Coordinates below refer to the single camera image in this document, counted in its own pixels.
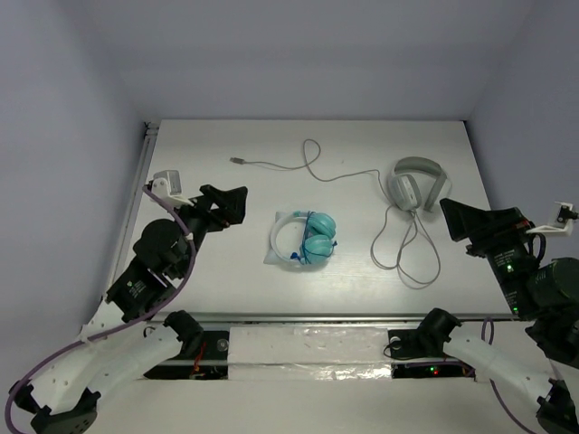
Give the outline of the teal white cat-ear headphones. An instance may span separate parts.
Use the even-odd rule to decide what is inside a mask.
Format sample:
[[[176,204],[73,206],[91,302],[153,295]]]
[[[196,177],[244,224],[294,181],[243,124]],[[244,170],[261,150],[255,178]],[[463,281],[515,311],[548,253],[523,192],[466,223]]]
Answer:
[[[286,255],[278,245],[278,238],[281,230],[293,222],[302,222],[303,231],[297,249],[290,255]],[[334,254],[337,246],[336,235],[337,224],[327,213],[276,212],[269,233],[269,248],[264,256],[263,264],[284,265],[294,269],[322,269]]]

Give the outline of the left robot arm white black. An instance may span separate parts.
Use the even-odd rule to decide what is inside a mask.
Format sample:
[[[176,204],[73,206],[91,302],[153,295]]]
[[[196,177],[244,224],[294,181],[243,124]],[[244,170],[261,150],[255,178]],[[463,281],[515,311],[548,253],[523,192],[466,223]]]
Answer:
[[[204,330],[184,310],[168,314],[152,331],[147,323],[185,288],[206,234],[243,222],[248,190],[222,191],[206,184],[199,196],[186,199],[149,183],[143,192],[168,218],[145,226],[133,246],[134,258],[77,340],[12,386],[4,410],[10,432],[18,430],[12,410],[19,408],[32,414],[36,433],[83,433],[116,388],[167,359],[191,357],[202,348]]]

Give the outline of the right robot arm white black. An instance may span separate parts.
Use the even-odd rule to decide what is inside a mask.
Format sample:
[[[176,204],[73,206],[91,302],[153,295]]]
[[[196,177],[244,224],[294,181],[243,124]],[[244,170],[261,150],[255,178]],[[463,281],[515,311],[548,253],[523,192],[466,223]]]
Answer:
[[[483,320],[479,330],[433,309],[418,327],[419,355],[466,364],[489,389],[467,433],[578,431],[578,260],[548,259],[547,240],[578,219],[562,203],[555,222],[536,225],[518,208],[485,211],[451,199],[441,210],[453,241],[487,261],[519,325],[499,338],[500,327]]]

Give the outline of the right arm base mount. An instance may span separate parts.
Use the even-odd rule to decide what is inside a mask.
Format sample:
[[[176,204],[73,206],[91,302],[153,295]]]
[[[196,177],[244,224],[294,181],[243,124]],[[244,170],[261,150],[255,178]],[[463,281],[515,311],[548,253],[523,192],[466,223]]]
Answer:
[[[461,321],[434,308],[415,328],[395,329],[389,333],[383,354],[394,362],[395,379],[475,378],[470,365],[443,352],[451,332]]]

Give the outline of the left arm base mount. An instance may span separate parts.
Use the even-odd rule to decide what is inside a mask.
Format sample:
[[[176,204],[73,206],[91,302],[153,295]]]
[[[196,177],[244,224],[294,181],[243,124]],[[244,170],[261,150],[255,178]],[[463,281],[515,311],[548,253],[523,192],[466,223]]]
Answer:
[[[230,331],[208,330],[192,355],[179,354],[144,374],[148,380],[227,380]]]

